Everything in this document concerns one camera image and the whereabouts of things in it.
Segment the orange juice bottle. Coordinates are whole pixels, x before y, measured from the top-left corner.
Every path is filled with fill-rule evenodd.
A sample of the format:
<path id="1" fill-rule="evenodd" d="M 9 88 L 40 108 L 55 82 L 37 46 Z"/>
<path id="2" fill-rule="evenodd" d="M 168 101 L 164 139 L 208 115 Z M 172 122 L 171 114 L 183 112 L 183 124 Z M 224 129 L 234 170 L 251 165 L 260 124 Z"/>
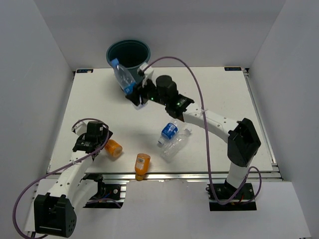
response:
<path id="1" fill-rule="evenodd" d="M 104 146 L 104 149 L 110 156 L 114 158 L 119 157 L 123 151 L 123 147 L 112 139 L 108 140 L 108 142 Z"/>
<path id="2" fill-rule="evenodd" d="M 135 179 L 142 181 L 148 172 L 151 157 L 148 154 L 137 154 L 135 162 Z"/>

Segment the blue label water bottle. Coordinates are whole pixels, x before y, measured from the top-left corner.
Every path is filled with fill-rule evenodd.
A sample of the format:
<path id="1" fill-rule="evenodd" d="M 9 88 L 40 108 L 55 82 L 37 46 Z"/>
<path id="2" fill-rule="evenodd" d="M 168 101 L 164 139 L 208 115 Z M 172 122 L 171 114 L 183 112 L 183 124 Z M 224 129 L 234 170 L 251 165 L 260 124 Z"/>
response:
<path id="1" fill-rule="evenodd" d="M 124 89 L 124 87 L 130 85 L 131 83 L 136 84 L 135 79 L 133 78 L 129 70 L 121 65 L 117 58 L 111 61 L 111 66 L 113 67 L 115 77 L 122 90 Z"/>

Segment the orange juice bottle front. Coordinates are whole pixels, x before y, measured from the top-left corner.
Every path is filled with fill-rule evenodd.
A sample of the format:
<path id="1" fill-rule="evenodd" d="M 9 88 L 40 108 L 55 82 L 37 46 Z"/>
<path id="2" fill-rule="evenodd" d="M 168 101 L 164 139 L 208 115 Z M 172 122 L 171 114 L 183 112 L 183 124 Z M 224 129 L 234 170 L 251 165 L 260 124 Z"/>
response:
<path id="1" fill-rule="evenodd" d="M 137 154 L 135 162 L 135 179 L 142 181 L 148 172 L 151 157 L 148 154 Z"/>

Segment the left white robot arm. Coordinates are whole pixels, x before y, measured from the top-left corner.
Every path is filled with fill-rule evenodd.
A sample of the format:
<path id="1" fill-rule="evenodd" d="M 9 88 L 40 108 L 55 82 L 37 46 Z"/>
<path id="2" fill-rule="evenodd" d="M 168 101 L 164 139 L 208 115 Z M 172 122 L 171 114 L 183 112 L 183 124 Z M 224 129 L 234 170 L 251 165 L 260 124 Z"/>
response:
<path id="1" fill-rule="evenodd" d="M 69 238 L 76 227 L 77 213 L 93 197 L 105 194 L 105 186 L 85 178 L 86 170 L 112 136 L 109 127 L 100 121 L 90 121 L 86 132 L 79 134 L 72 148 L 69 165 L 44 195 L 34 200 L 35 232 Z"/>

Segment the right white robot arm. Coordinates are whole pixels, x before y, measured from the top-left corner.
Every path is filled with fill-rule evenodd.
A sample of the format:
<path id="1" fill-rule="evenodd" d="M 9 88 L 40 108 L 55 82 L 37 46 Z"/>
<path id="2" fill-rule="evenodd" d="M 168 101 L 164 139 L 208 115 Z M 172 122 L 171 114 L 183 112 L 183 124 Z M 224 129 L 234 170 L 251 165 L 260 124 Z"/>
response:
<path id="1" fill-rule="evenodd" d="M 155 81 L 148 79 L 145 84 L 134 83 L 125 87 L 124 93 L 135 106 L 151 100 L 164 105 L 172 118 L 201 127 L 206 134 L 222 139 L 227 144 L 227 157 L 231 162 L 224 182 L 226 195 L 235 199 L 243 193 L 250 163 L 261 146 L 250 119 L 233 120 L 202 109 L 193 99 L 180 94 L 168 75 L 161 75 Z"/>

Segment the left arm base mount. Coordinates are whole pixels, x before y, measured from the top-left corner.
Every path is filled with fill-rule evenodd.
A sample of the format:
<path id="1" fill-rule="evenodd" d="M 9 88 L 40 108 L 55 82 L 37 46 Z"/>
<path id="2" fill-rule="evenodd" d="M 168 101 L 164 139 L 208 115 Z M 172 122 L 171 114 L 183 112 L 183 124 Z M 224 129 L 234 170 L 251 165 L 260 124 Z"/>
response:
<path id="1" fill-rule="evenodd" d="M 89 199 L 84 208 L 119 209 L 123 205 L 126 184 L 106 180 L 102 174 L 86 174 L 83 180 L 97 183 L 97 193 Z"/>

